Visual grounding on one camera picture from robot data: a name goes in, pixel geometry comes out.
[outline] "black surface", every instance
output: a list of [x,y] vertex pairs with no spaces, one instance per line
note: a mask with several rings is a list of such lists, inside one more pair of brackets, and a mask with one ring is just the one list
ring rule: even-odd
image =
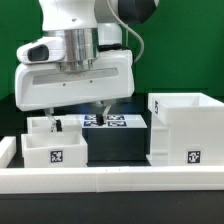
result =
[[[112,112],[143,115],[150,125],[147,98],[135,95]],[[92,114],[95,105],[60,108],[58,114]],[[21,113],[14,95],[0,101],[0,136],[26,132],[27,116],[44,116],[42,111]],[[22,167],[20,148],[10,167]],[[144,161],[95,161],[89,166],[148,165]],[[1,224],[223,224],[223,191],[122,192],[83,194],[0,195]]]

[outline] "white container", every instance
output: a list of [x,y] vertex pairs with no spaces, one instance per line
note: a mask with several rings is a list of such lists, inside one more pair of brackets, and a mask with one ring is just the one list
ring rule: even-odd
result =
[[[55,116],[56,120],[61,120],[62,132],[82,133],[82,124],[78,116]],[[51,132],[51,122],[47,117],[29,117],[27,118],[28,134],[43,134]]]
[[224,104],[201,93],[149,94],[151,165],[224,165]]
[[78,132],[22,135],[25,168],[86,167],[87,143]]
[[16,154],[16,138],[5,137],[0,142],[0,168],[6,168]]

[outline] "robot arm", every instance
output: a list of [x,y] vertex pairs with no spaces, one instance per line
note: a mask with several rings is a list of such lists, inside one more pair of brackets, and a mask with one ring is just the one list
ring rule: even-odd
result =
[[[158,0],[39,2],[44,37],[17,51],[21,61],[15,78],[17,107],[46,112],[131,96],[133,57],[131,51],[122,50],[121,30],[115,22],[143,23],[156,10]],[[99,43],[112,48],[100,52]]]

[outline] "small white box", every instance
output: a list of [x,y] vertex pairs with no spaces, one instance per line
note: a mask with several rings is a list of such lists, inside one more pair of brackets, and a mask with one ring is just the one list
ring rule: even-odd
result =
[[151,165],[224,165],[224,104],[201,93],[149,94]]
[[25,168],[86,167],[87,143],[78,132],[22,135]]
[[[55,116],[56,120],[61,120],[62,132],[82,133],[82,124],[76,115]],[[52,123],[47,117],[27,118],[28,134],[43,134],[51,132]]]

